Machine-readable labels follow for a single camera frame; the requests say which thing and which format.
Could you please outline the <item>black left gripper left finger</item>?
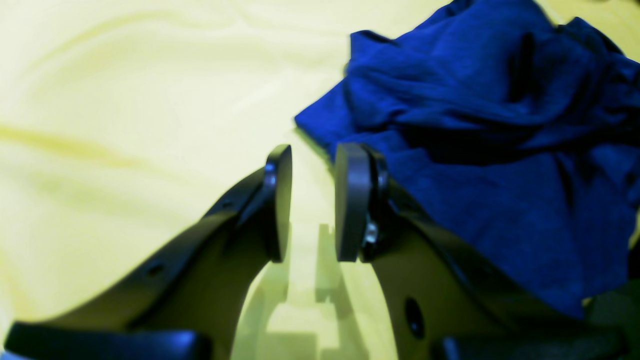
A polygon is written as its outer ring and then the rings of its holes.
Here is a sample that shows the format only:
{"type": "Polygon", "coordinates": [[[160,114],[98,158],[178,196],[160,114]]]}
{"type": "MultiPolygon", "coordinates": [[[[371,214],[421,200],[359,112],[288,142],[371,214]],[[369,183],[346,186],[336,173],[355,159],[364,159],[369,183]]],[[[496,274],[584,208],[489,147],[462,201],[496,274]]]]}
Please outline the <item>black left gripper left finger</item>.
{"type": "Polygon", "coordinates": [[[254,278],[285,260],[290,145],[112,287],[59,316],[16,321],[7,360],[228,360],[254,278]]]}

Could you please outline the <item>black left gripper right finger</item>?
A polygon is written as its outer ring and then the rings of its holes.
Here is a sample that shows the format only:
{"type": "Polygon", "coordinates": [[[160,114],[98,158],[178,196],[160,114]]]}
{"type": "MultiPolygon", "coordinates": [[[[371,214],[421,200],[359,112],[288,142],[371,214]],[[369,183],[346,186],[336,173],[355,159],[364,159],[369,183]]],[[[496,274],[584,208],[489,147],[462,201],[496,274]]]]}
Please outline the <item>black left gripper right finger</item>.
{"type": "Polygon", "coordinates": [[[400,360],[622,360],[626,335],[565,316],[430,217],[370,146],[334,157],[336,258],[370,264],[400,360]]]}

